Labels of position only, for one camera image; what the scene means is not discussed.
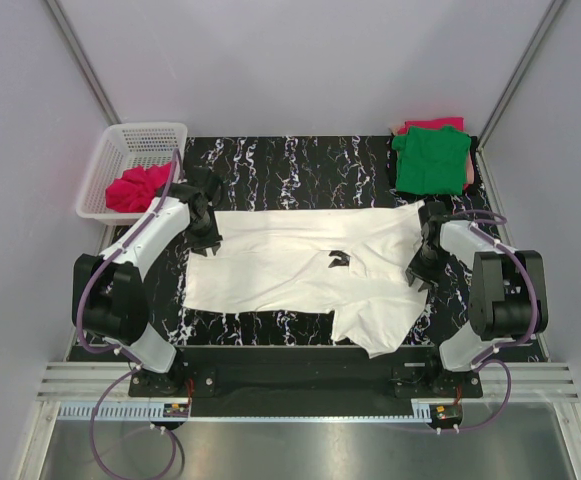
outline red cloth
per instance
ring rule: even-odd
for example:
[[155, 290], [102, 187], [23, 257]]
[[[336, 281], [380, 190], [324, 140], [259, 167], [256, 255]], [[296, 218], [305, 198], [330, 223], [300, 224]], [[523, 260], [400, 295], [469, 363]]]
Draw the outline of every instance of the red cloth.
[[145, 212], [169, 174], [170, 164], [126, 170], [106, 188], [106, 207], [120, 213]]
[[463, 117], [444, 117], [434, 120], [408, 120], [403, 127], [397, 131], [397, 135], [405, 135], [410, 127], [428, 128], [430, 130], [440, 130], [441, 127], [451, 125], [460, 132], [463, 132]]

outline green cloth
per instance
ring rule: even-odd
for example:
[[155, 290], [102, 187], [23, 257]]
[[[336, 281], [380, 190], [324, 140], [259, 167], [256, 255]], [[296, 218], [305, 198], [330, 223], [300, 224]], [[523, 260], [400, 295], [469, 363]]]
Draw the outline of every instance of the green cloth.
[[470, 136], [449, 125], [441, 130], [410, 127], [392, 140], [398, 152], [398, 192], [460, 195], [466, 183]]

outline plastic basket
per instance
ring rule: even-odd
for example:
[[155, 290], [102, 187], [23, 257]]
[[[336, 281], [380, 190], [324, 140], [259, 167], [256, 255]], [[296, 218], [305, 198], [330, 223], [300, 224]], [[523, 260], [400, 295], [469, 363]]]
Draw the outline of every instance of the plastic basket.
[[175, 148], [183, 156], [187, 135], [188, 128], [183, 123], [126, 123], [108, 127], [90, 160], [79, 192], [77, 214], [106, 225], [136, 222], [142, 213], [119, 213], [106, 207], [106, 188], [130, 168], [165, 165], [172, 160]]

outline white wall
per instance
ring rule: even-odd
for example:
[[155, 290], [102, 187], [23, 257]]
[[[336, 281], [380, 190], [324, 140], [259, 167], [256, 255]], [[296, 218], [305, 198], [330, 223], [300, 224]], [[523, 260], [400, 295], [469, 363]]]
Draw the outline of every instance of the white wall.
[[479, 133], [549, 0], [63, 0], [122, 121], [191, 135]]
[[74, 199], [105, 124], [39, 0], [0, 0], [0, 479], [70, 327], [71, 272], [101, 228]]
[[581, 2], [570, 2], [486, 145], [517, 246], [544, 257], [548, 347], [581, 395]]

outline robotic arm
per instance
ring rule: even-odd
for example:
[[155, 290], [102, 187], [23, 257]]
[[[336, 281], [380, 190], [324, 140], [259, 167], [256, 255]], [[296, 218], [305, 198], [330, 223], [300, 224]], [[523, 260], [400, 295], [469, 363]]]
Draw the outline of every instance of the robotic arm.
[[[173, 157], [180, 160], [178, 150]], [[84, 330], [119, 345], [136, 357], [145, 369], [181, 381], [182, 362], [173, 345], [164, 340], [149, 322], [143, 280], [159, 254], [179, 233], [195, 253], [213, 253], [222, 240], [217, 230], [213, 204], [223, 195], [220, 177], [208, 168], [183, 162], [185, 183], [173, 183], [165, 193], [157, 192], [148, 211], [113, 245], [98, 256], [81, 255], [74, 266], [72, 320], [77, 324], [79, 302], [86, 295], [82, 313]], [[111, 263], [88, 283], [99, 267]]]
[[[532, 303], [528, 286], [513, 261], [487, 241], [489, 237], [466, 220], [456, 220], [442, 202], [419, 209], [423, 244], [406, 270], [408, 283], [423, 281], [423, 287], [438, 285], [450, 254], [472, 270], [466, 323], [439, 348], [441, 369], [471, 370], [474, 359], [491, 352], [506, 340], [516, 340], [531, 327]], [[535, 251], [512, 254], [526, 269], [537, 297], [537, 319], [532, 333], [548, 324], [543, 261]]]

